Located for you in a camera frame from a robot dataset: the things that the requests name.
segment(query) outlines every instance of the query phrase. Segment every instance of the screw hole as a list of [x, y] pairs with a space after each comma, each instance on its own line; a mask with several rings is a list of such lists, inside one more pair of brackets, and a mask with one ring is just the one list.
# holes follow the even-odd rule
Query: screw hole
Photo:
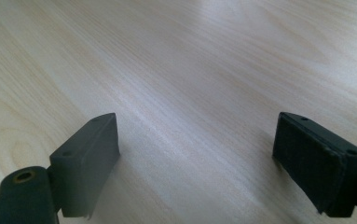
[[356, 155], [357, 155], [357, 152], [354, 151], [354, 150], [352, 150], [352, 149], [348, 149], [348, 150], [347, 150], [347, 153], [349, 153], [349, 154], [352, 155], [352, 156], [356, 156]]
[[72, 151], [70, 151], [70, 150], [68, 150], [68, 151], [63, 152], [63, 153], [62, 153], [62, 155], [63, 155], [63, 156], [67, 156], [67, 157], [68, 157], [68, 156], [73, 155], [73, 152], [72, 152]]
[[34, 176], [35, 176], [34, 171], [25, 171], [18, 175], [15, 175], [15, 177], [13, 178], [13, 182], [16, 184], [21, 184], [33, 179]]

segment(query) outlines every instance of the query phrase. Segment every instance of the wooden table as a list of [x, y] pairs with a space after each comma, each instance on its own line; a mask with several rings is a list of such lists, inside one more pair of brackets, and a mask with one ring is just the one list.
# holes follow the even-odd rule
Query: wooden table
[[357, 223], [271, 159], [281, 111], [357, 145], [357, 1], [0, 0], [0, 182], [117, 113], [94, 218], [61, 223]]

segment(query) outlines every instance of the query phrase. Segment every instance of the black plastic piece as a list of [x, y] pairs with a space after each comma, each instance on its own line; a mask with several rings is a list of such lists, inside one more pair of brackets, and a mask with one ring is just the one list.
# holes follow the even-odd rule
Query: black plastic piece
[[0, 224], [7, 223], [58, 223], [45, 168], [24, 168], [2, 181]]
[[357, 147], [316, 122], [280, 113], [273, 157], [319, 213], [350, 217], [357, 204]]
[[0, 223], [59, 223], [91, 215], [103, 185], [119, 158], [117, 118], [92, 119], [50, 155], [51, 165], [27, 167], [0, 185]]

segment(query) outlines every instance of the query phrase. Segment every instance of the black plastic clamp jaw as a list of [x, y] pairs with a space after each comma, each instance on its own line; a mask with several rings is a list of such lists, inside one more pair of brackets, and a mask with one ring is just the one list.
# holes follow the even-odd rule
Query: black plastic clamp jaw
[[321, 214], [350, 217], [357, 205], [357, 147], [316, 122], [280, 113], [273, 157]]
[[50, 155], [48, 169], [33, 166], [8, 175], [0, 185], [0, 224], [59, 223], [91, 216], [119, 158], [117, 118], [92, 119]]

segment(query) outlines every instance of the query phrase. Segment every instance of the light wood surface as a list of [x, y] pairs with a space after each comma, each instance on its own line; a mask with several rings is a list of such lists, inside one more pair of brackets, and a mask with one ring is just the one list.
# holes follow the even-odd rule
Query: light wood surface
[[116, 112], [96, 214], [61, 223], [357, 223], [271, 159], [279, 112], [357, 145], [357, 1], [0, 1], [0, 182]]

